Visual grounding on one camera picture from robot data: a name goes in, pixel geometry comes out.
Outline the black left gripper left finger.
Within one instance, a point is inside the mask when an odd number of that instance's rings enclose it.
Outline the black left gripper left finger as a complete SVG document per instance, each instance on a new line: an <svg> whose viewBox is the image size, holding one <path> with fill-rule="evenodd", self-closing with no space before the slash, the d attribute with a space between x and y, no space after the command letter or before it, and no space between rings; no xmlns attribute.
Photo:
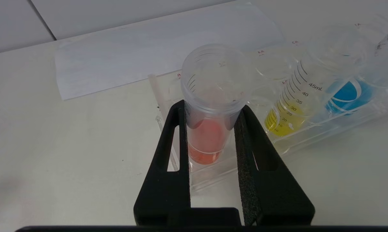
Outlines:
<svg viewBox="0 0 388 232"><path fill-rule="evenodd" d="M175 128L179 129L179 170L169 172ZM138 226L165 226L170 217L190 209L190 165L188 157L185 102L169 110L154 157L133 207Z"/></svg>

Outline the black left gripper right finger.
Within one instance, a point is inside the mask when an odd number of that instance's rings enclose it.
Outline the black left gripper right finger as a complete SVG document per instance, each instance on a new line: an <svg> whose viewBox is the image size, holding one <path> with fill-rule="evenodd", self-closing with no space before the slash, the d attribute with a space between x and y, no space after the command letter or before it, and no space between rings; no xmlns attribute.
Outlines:
<svg viewBox="0 0 388 232"><path fill-rule="evenodd" d="M310 226L315 207L244 106L234 125L238 181L246 226Z"/></svg>

